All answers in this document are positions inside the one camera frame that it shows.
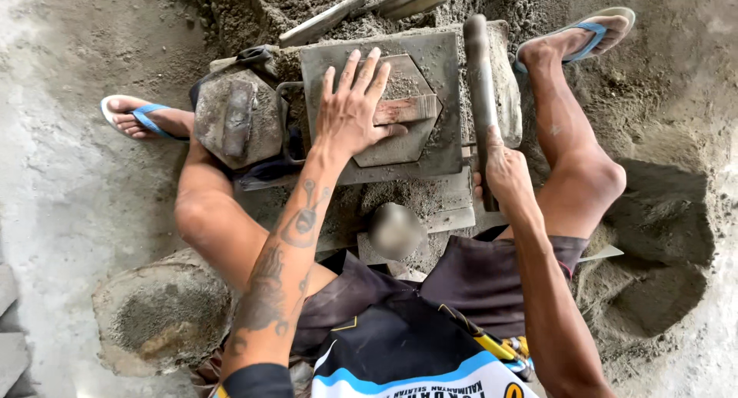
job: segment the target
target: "concrete floor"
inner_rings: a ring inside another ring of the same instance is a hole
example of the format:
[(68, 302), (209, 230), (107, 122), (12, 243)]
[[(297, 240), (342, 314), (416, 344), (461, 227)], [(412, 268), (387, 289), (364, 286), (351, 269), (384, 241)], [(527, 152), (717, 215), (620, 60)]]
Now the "concrete floor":
[[(160, 0), (0, 0), (0, 262), (21, 295), (0, 330), (27, 334), (23, 388), (39, 396), (194, 396), (183, 373), (132, 379), (102, 368), (90, 299), (106, 276), (184, 246), (171, 212), (185, 148), (125, 139), (97, 110), (118, 92), (187, 106), (215, 55), (182, 13)], [(720, 173), (732, 199), (737, 174), (736, 158)], [(644, 377), (616, 385), (621, 396), (735, 394), (736, 227), (726, 233), (705, 300), (680, 323), (682, 347), (634, 362)]]

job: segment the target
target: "cement mixture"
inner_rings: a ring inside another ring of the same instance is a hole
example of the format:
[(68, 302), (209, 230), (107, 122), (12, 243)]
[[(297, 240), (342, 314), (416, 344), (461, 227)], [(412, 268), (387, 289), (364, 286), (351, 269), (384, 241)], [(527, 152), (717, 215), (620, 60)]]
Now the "cement mixture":
[[(2, 0), (2, 260), (22, 300), (17, 321), (0, 327), (27, 332), (25, 387), (63, 398), (191, 396), (186, 376), (117, 378), (93, 357), (97, 281), (182, 247), (171, 212), (184, 152), (121, 139), (95, 106), (124, 93), (188, 108), (187, 89), (209, 61), (276, 44), (338, 1)], [(736, 2), (449, 0), (400, 22), (347, 20), (325, 38), (437, 27), (482, 12), (509, 22), (512, 52), (599, 8), (632, 7), (638, 21), (622, 45), (567, 67), (600, 143), (628, 173), (625, 195), (593, 237), (627, 255), (582, 265), (574, 293), (619, 396), (728, 397), (738, 388)], [(518, 82), (521, 150), (540, 185), (549, 168), (535, 143), (527, 77)], [(289, 191), (270, 193), (281, 203)], [(454, 234), (473, 235), (484, 227), (477, 223)], [(448, 234), (431, 235), (436, 252)], [(25, 396), (22, 388), (9, 396)]]

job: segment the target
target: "person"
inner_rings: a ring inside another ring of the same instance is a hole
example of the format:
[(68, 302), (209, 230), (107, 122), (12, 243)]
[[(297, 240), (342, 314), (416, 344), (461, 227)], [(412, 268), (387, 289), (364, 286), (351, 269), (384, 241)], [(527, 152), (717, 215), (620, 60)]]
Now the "person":
[[(181, 237), (244, 293), (214, 396), (293, 396), (290, 354), (314, 363), (314, 396), (535, 396), (502, 364), (500, 356), (511, 350), (530, 354), (551, 396), (614, 396), (567, 280), (623, 192), (625, 172), (597, 144), (562, 62), (604, 53), (634, 18), (600, 13), (521, 45), (516, 67), (529, 73), (550, 177), (534, 194), (524, 156), (505, 148), (491, 127), (484, 168), (510, 225), (493, 239), (452, 236), (435, 269), (415, 286), (370, 270), (345, 250), (314, 262), (319, 229), (347, 161), (406, 131), (373, 126), (390, 69), (381, 65), (371, 82), (378, 49), (353, 86), (358, 50), (348, 57), (336, 91), (335, 68), (326, 72), (315, 140), (272, 232), (233, 199), (221, 165), (192, 135), (193, 113), (149, 112), (147, 120), (171, 136), (189, 137), (174, 209)], [(117, 129), (154, 138), (130, 114), (147, 104), (114, 96), (106, 108)], [(512, 343), (489, 341), (498, 338)]]

